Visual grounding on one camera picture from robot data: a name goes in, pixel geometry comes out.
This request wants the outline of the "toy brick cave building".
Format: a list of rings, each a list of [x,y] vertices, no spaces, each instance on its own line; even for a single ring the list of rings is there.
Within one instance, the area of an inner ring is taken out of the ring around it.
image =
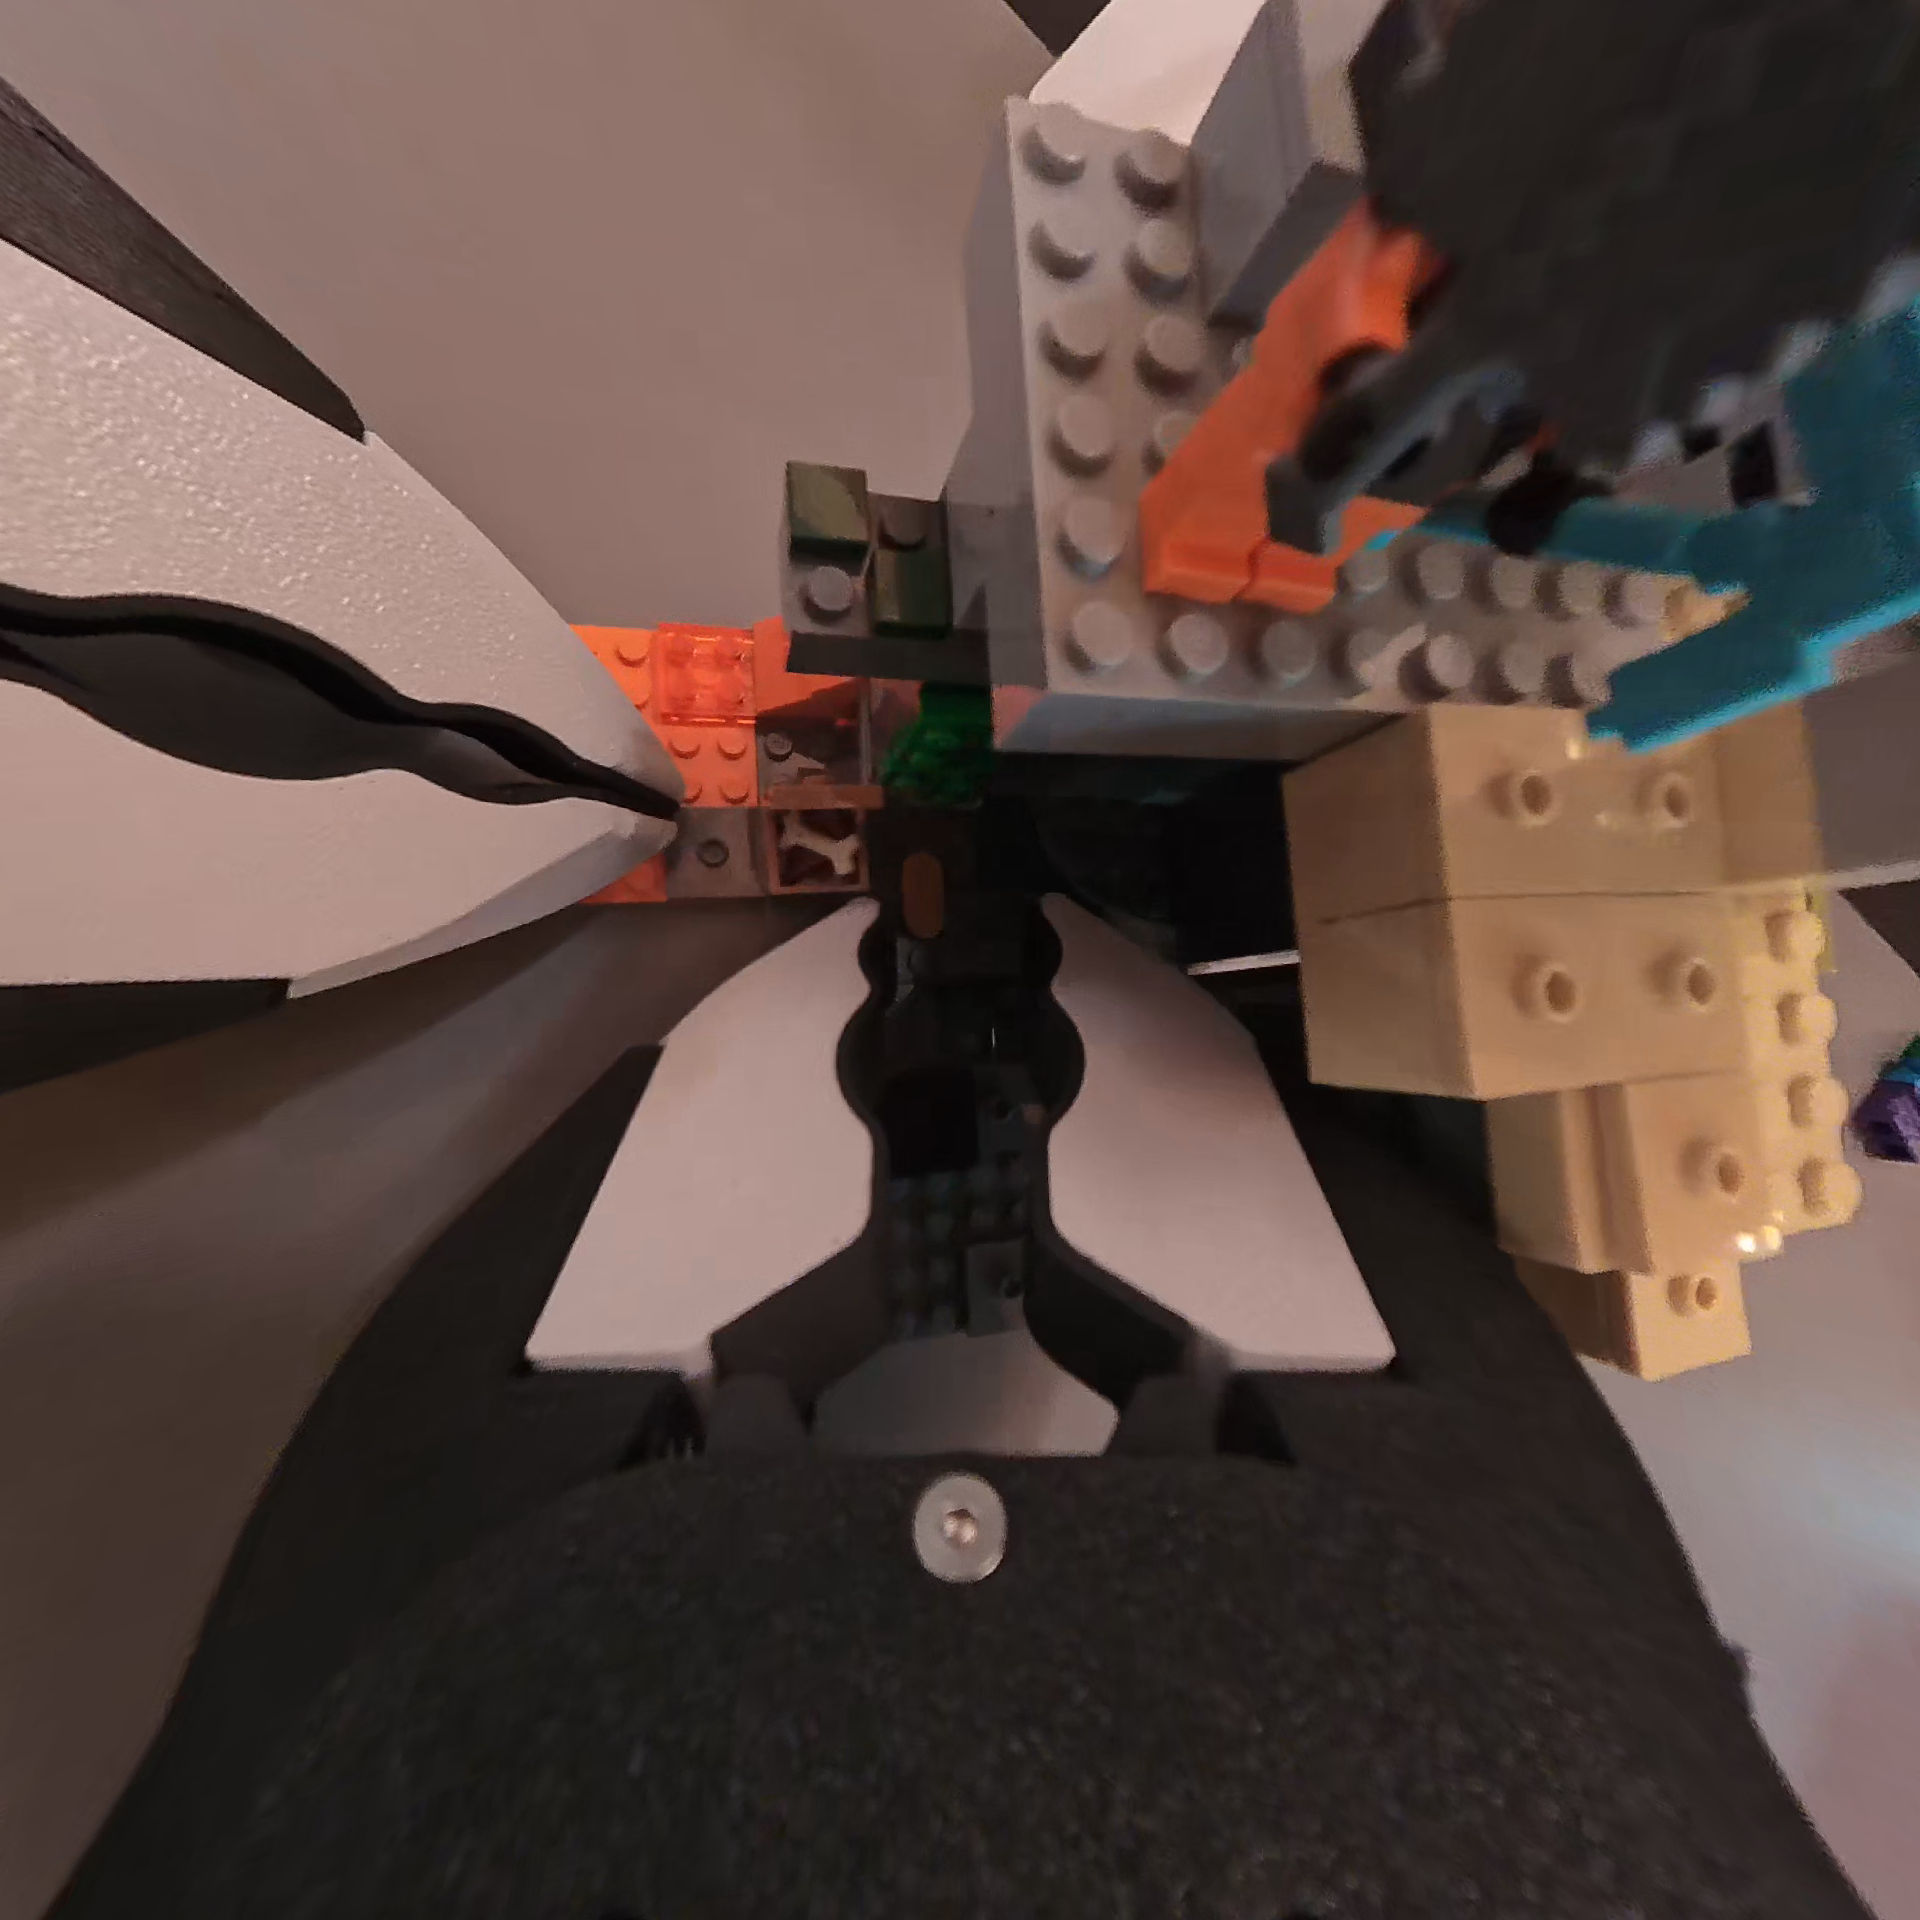
[[[1505,1243],[1615,1293],[1846,1219],[1850,1176],[1780,987],[1817,854],[1799,706],[1627,748],[1615,673],[1736,609],[1691,578],[1514,558],[1366,497],[1339,546],[1266,540],[1265,462],[1208,464],[1192,584],[1148,494],[1252,362],[1279,286],[1361,204],[1265,8],[1186,139],[1012,101],[967,229],[972,420],[931,530],[791,468],[793,662],[984,693],[1000,756],[1300,762],[1284,774],[1307,1065],[1496,1113]]]

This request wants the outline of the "zombie toy brick figure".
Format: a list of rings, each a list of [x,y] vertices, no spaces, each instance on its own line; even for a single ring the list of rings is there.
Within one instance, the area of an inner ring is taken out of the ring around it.
[[[1918,1053],[1920,1041],[1891,1053],[1854,1112],[1854,1136],[1873,1162],[1918,1164]]]

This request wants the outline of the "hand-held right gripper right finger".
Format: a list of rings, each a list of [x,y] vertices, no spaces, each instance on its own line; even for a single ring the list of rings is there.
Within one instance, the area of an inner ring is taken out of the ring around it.
[[[1058,1401],[1144,1378],[1370,1376],[1395,1341],[1255,1041],[1087,907],[1042,906],[1079,1082],[1047,1131],[1036,1344]]]

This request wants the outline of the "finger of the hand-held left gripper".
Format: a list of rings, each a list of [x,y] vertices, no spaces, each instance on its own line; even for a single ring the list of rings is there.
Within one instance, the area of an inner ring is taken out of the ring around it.
[[[634,709],[572,750],[270,632],[4,632],[7,987],[329,986],[538,922],[664,852]]]
[[[539,589],[396,453],[4,248],[3,577],[34,613],[216,614],[378,713],[682,797]]]

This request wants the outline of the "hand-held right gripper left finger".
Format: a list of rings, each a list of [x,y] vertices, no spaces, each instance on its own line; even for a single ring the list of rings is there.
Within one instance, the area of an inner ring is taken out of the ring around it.
[[[808,1406],[879,1352],[876,1142],[839,1072],[873,923],[841,906],[665,1034],[529,1363],[774,1376]]]

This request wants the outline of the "orange toy brick figure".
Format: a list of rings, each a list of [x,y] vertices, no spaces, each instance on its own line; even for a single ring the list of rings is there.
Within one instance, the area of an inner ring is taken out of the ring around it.
[[[1602,736],[1795,702],[1916,620],[1916,5],[1383,5],[1361,204],[1148,494],[1155,586],[1265,462],[1265,534],[1366,497],[1514,558],[1691,578]]]

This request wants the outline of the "brown toy brick chest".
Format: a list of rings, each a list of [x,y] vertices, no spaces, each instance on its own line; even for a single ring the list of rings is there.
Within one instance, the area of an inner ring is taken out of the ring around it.
[[[856,806],[766,806],[763,885],[771,896],[862,896],[872,888],[867,817]]]

